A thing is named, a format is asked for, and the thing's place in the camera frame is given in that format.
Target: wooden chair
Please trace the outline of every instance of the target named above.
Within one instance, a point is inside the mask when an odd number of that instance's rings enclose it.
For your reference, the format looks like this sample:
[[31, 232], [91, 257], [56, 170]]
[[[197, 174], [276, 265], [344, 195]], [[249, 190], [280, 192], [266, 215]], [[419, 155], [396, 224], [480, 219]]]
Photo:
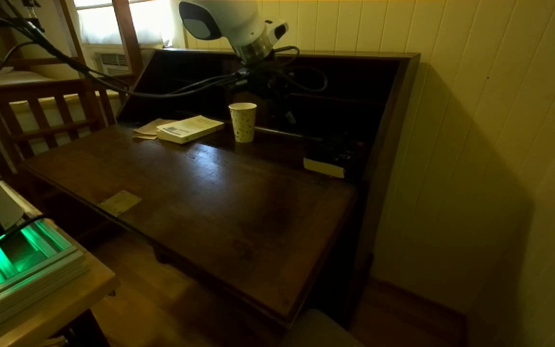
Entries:
[[107, 224], [89, 209], [28, 178], [24, 161], [116, 122], [105, 89], [83, 80], [0, 87], [0, 178], [80, 242]]

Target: wooden floor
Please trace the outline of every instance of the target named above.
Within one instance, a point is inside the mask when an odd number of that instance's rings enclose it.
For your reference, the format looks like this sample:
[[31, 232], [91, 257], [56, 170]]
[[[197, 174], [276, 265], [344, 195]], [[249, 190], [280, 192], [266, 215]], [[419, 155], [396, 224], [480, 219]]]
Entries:
[[[265, 347], [280, 334], [211, 294], [134, 234], [116, 234], [91, 249], [120, 276], [120, 290], [93, 311], [114, 347]], [[459, 347], [465, 321], [386, 284], [367, 286], [351, 334], [371, 347]]]

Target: white robotic arm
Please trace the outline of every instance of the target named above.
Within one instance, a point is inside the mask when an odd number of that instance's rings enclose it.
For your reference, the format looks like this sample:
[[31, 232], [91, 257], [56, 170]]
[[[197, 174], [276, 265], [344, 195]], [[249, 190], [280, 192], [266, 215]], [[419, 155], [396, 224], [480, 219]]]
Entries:
[[270, 24], [259, 18], [255, 0], [182, 0], [186, 30], [201, 39], [226, 37], [245, 66], [263, 62], [274, 45], [286, 35], [286, 24]]

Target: wooden desk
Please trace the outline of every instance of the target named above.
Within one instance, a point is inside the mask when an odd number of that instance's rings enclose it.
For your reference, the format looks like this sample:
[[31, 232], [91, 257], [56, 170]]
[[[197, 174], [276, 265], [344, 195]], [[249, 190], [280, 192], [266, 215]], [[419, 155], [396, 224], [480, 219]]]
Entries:
[[87, 273], [80, 278], [49, 294], [22, 315], [4, 321], [0, 325], [0, 346], [43, 346], [45, 340], [53, 338], [80, 317], [93, 321], [89, 313], [91, 307], [114, 294], [118, 278], [87, 251], [85, 267]]
[[[51, 151], [26, 170], [284, 327], [299, 315], [357, 199], [340, 180], [201, 143], [135, 141], [126, 128]], [[139, 203], [103, 209], [122, 192]]]

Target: white cup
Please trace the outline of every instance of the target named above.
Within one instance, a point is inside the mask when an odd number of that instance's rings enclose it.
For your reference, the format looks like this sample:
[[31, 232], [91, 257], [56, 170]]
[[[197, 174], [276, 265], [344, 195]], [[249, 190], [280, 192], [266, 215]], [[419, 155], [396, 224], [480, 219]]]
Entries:
[[257, 126], [257, 105], [255, 103], [234, 103], [228, 107], [232, 111], [232, 122], [238, 143], [253, 143], [255, 141], [255, 126]]

